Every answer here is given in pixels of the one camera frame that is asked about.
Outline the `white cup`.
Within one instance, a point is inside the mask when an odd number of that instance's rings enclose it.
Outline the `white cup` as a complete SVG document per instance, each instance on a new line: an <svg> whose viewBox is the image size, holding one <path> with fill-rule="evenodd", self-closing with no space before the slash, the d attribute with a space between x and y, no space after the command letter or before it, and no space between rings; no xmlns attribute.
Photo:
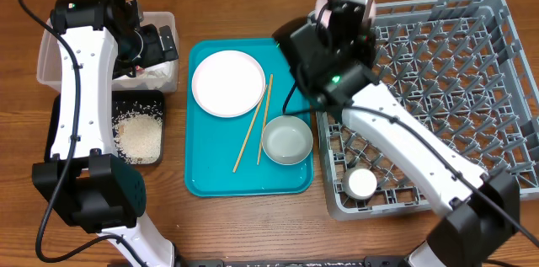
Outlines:
<svg viewBox="0 0 539 267"><path fill-rule="evenodd" d="M370 199L377 188L376 176L367 168L350 168L345 171L342 189L355 200Z"/></svg>

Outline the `grey dishwasher rack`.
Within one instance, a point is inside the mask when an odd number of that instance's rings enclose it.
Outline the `grey dishwasher rack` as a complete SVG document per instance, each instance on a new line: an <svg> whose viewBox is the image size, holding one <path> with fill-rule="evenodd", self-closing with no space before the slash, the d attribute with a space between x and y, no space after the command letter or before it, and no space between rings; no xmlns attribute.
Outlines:
<svg viewBox="0 0 539 267"><path fill-rule="evenodd" d="M509 172L522 200L538 196L538 88L505 0L408 0L377 8L376 75L447 146L489 173ZM401 170L330 115L317 116L329 215L339 221L425 211ZM368 200L342 189L367 168Z"/></svg>

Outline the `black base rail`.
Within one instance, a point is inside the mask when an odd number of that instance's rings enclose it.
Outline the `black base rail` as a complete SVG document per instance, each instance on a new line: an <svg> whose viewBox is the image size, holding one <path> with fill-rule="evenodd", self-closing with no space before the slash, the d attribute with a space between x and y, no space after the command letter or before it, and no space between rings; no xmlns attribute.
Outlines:
<svg viewBox="0 0 539 267"><path fill-rule="evenodd" d="M409 267L402 255L365 256L363 259L307 259L224 261L222 259L187 260L178 256L175 267Z"/></svg>

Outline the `black tray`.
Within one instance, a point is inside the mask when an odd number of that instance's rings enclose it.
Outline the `black tray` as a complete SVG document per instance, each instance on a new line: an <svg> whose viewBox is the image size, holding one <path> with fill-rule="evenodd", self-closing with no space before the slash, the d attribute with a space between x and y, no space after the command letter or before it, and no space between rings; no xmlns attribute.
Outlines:
<svg viewBox="0 0 539 267"><path fill-rule="evenodd" d="M120 148L120 128L128 120L141 118L143 115L152 117L160 127L157 129L160 140L157 142L157 156L155 158L135 158L126 155ZM163 158L165 123L165 100L162 92L158 90L129 90L112 92L112 125L113 137L119 157L131 165L153 166L158 165Z"/></svg>

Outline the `teal serving tray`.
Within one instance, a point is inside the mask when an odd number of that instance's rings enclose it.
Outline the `teal serving tray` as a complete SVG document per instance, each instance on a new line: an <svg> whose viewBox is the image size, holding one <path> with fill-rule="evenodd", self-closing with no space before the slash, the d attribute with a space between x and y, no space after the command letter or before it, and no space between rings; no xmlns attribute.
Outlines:
<svg viewBox="0 0 539 267"><path fill-rule="evenodd" d="M294 79L271 38L201 41L189 54L189 79L206 57L226 50L245 52L256 59L265 76L273 73L267 120L280 116ZM273 162L262 152L257 166L264 107L259 110L237 172L233 173L254 112L230 119L208 114L195 102L188 82L184 182L192 194L199 197L296 194L311 185L312 154L298 164L286 166Z"/></svg>

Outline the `pile of rice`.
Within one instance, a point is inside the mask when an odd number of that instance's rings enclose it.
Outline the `pile of rice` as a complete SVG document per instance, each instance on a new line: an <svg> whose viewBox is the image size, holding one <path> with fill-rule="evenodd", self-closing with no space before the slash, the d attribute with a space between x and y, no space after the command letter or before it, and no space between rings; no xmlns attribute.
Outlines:
<svg viewBox="0 0 539 267"><path fill-rule="evenodd" d="M156 106L135 104L113 118L119 156L132 165L154 164L161 157L163 112Z"/></svg>

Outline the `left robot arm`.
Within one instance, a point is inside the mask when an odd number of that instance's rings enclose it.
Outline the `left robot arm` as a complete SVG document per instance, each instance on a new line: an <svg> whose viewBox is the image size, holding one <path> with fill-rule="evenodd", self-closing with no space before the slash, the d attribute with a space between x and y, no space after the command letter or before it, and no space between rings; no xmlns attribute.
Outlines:
<svg viewBox="0 0 539 267"><path fill-rule="evenodd" d="M57 0L43 26L61 53L54 141L32 168L45 216L111 242L133 266L180 265L146 212L141 173L118 156L112 127L113 80L177 60L171 29L144 24L134 0Z"/></svg>

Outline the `clear plastic bin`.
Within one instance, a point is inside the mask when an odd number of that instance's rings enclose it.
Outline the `clear plastic bin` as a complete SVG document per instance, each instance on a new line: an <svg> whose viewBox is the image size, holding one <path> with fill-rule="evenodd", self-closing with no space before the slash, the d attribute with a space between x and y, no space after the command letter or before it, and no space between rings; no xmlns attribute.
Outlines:
<svg viewBox="0 0 539 267"><path fill-rule="evenodd" d="M170 12L143 12L142 25L154 24L157 29L169 26L170 38L176 47L179 43L175 27L175 17ZM179 76L179 60L168 61L146 68L137 77L122 76L112 82L113 91L124 90L160 90L173 93L177 90ZM59 45L48 31L43 33L37 62L37 81L50 88L61 91L61 55Z"/></svg>

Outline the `white napkin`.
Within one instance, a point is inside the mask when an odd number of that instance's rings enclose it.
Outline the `white napkin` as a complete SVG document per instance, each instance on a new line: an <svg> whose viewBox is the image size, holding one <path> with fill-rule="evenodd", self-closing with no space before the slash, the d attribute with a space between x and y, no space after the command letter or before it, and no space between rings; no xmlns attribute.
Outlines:
<svg viewBox="0 0 539 267"><path fill-rule="evenodd" d="M114 79L115 83L146 83L153 87L160 87L162 84L171 83L177 78L177 62L167 61L157 64L152 67L144 68L143 74L135 77L127 77L126 75Z"/></svg>

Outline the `large white plate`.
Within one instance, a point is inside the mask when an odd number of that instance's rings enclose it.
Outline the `large white plate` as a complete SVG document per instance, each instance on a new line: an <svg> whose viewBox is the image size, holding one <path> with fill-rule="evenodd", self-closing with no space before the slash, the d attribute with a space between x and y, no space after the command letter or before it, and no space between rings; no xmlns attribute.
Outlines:
<svg viewBox="0 0 539 267"><path fill-rule="evenodd" d="M249 54L218 51L195 69L191 90L196 103L208 114L233 118L248 113L262 99L264 70Z"/></svg>

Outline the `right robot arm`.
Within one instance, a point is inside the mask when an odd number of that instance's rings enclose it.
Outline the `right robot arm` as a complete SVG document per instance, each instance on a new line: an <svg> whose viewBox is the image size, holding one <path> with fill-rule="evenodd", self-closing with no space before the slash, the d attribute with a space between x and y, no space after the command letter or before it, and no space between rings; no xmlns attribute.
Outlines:
<svg viewBox="0 0 539 267"><path fill-rule="evenodd" d="M299 91L394 162L440 222L405 266L479 266L521 231L520 188L489 174L417 121L374 74L373 0L323 0L274 34Z"/></svg>

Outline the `grey bowl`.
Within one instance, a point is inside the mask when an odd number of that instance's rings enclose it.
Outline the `grey bowl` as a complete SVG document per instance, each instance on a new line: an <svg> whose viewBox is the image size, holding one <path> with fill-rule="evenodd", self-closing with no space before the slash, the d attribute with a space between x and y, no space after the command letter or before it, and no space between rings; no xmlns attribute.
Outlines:
<svg viewBox="0 0 539 267"><path fill-rule="evenodd" d="M271 120L262 134L266 156L280 165L295 165L311 153L313 136L310 126L302 119L282 115Z"/></svg>

